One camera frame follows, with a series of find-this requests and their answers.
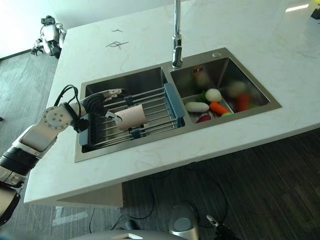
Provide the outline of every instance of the small humanoid robot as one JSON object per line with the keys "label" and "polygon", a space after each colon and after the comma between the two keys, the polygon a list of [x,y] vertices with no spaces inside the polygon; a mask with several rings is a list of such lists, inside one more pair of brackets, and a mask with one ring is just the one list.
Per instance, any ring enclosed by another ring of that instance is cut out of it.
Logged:
{"label": "small humanoid robot", "polygon": [[41,24],[43,26],[40,30],[40,37],[35,41],[31,54],[37,56],[38,51],[43,53],[43,48],[48,55],[55,56],[58,59],[64,46],[67,30],[61,23],[56,23],[54,17],[49,15],[41,18]]}

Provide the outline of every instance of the kitchen island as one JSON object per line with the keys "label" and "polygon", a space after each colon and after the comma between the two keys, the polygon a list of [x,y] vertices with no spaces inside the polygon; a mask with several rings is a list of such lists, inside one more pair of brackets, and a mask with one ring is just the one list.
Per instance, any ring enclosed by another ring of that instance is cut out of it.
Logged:
{"label": "kitchen island", "polygon": [[[70,127],[31,171],[24,202],[121,207],[125,181],[318,128],[320,25],[310,18],[317,3],[308,3],[286,12],[297,2],[184,1],[182,56],[226,47],[282,107],[77,163]],[[65,85],[171,61],[173,12],[168,5],[69,29],[47,106]],[[114,41],[128,43],[106,47]]]}

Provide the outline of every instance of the orange carrot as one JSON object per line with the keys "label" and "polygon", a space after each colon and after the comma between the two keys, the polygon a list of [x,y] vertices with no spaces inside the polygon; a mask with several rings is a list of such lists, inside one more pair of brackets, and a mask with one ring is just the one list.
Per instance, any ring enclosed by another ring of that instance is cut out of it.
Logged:
{"label": "orange carrot", "polygon": [[212,101],[210,103],[210,109],[214,112],[216,112],[217,114],[225,114],[228,113],[229,111],[227,109],[225,109],[222,105],[220,105],[219,103],[217,103],[216,101]]}

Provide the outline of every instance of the gray floor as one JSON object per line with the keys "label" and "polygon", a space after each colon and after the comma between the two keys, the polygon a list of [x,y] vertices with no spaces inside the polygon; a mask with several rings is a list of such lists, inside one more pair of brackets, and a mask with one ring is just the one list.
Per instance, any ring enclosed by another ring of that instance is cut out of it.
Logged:
{"label": "gray floor", "polygon": [[[58,61],[54,57],[29,53],[0,62],[0,153],[29,125],[35,123],[46,106]],[[123,184],[124,208],[96,209],[92,232],[108,230],[121,214],[145,216],[137,221],[147,230],[167,231],[171,209],[180,201],[193,203],[200,224],[206,214],[222,219],[224,199],[213,183],[217,181],[227,196],[225,224],[241,239],[320,239],[320,130],[249,148],[174,169],[166,178],[135,179]],[[165,176],[168,172],[154,177]],[[1,228],[12,233],[33,233],[54,239],[69,239],[89,233],[93,208],[56,208],[19,204],[11,220]],[[53,220],[84,216],[53,225]],[[212,228],[200,228],[202,240],[215,237]]]}

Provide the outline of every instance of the chrome faucet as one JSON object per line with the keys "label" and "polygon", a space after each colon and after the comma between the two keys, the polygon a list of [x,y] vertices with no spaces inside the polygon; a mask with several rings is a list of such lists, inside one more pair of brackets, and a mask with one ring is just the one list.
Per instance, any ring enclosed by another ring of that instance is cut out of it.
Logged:
{"label": "chrome faucet", "polygon": [[172,67],[182,66],[182,35],[180,34],[181,0],[174,0],[174,32],[172,36]]}

